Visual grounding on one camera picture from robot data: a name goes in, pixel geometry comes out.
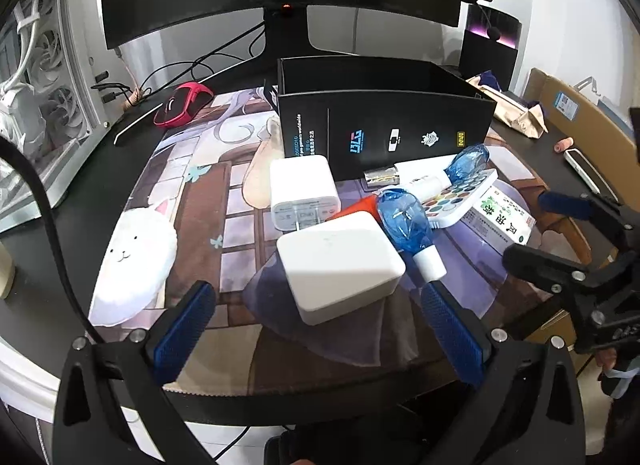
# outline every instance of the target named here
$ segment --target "smartphone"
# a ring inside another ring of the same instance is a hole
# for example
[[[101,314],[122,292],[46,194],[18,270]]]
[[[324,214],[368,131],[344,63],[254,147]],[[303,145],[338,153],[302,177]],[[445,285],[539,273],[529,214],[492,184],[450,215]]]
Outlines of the smartphone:
[[[591,191],[618,201],[618,197],[613,192],[613,189],[580,150],[567,149],[564,152],[564,159],[574,168],[574,171],[578,173],[578,176],[580,176]]]

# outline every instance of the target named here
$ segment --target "person's hand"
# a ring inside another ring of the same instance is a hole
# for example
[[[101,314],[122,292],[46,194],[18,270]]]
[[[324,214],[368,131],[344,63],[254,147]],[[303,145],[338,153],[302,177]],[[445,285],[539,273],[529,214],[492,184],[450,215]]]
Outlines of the person's hand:
[[[602,371],[609,371],[616,365],[618,353],[615,348],[607,348],[596,352],[596,364]]]

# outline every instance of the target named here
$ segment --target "red computer mouse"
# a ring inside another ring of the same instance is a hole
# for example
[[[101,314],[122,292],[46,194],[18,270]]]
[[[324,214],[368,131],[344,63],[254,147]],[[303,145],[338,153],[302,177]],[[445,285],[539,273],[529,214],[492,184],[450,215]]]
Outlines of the red computer mouse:
[[[158,109],[154,124],[178,127],[191,122],[198,111],[213,100],[213,92],[198,82],[186,82],[176,88],[166,104]]]

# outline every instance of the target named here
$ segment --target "black desk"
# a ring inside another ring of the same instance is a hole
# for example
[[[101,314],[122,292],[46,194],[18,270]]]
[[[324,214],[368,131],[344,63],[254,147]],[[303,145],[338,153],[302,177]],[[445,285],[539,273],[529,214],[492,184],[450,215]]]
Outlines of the black desk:
[[[218,90],[223,92],[238,87],[235,84],[235,87]],[[164,97],[166,95],[161,94],[146,102],[136,114],[153,108]],[[132,115],[126,116],[107,134],[54,212],[71,282],[86,311],[113,227],[162,136],[162,130],[154,127],[148,118],[136,126],[122,146],[114,146],[114,134],[132,118]],[[555,127],[549,125],[549,134],[537,141],[529,140],[495,120],[493,127],[550,187],[575,195],[587,190],[561,156],[553,152],[553,145],[562,138]],[[591,245],[594,262],[602,262],[609,254],[610,244],[591,225],[581,227]],[[18,270],[11,294],[5,301],[0,301],[0,336],[34,363],[59,376],[69,345],[82,334],[82,328],[64,299],[41,221],[33,220],[18,226],[4,233],[1,240],[13,255]],[[548,320],[559,307],[551,300],[542,306],[515,323],[513,330],[526,335]],[[446,371],[446,366],[442,366],[442,372]],[[420,372],[407,371],[374,383],[357,384],[348,390],[316,391],[291,395],[288,399],[265,395],[254,398],[250,407],[239,405],[236,398],[175,393],[170,397],[181,415],[191,421],[274,425],[273,418],[269,417],[273,415],[268,413],[282,415],[276,423],[350,416],[388,407],[423,390],[424,376]]]

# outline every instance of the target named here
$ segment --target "cardboard box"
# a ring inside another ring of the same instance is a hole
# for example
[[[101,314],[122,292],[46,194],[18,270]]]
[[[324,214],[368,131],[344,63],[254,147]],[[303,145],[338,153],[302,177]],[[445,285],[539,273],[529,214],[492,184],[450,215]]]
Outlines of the cardboard box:
[[[640,210],[636,145],[602,110],[562,80],[535,68],[529,75],[524,99],[540,101],[545,120],[574,138],[575,146],[624,203]]]
[[[526,245],[536,220],[495,187],[489,188],[462,222],[502,254],[513,243]]]
[[[336,181],[484,141],[495,102],[425,61],[281,59],[278,114],[287,158],[321,154]]]

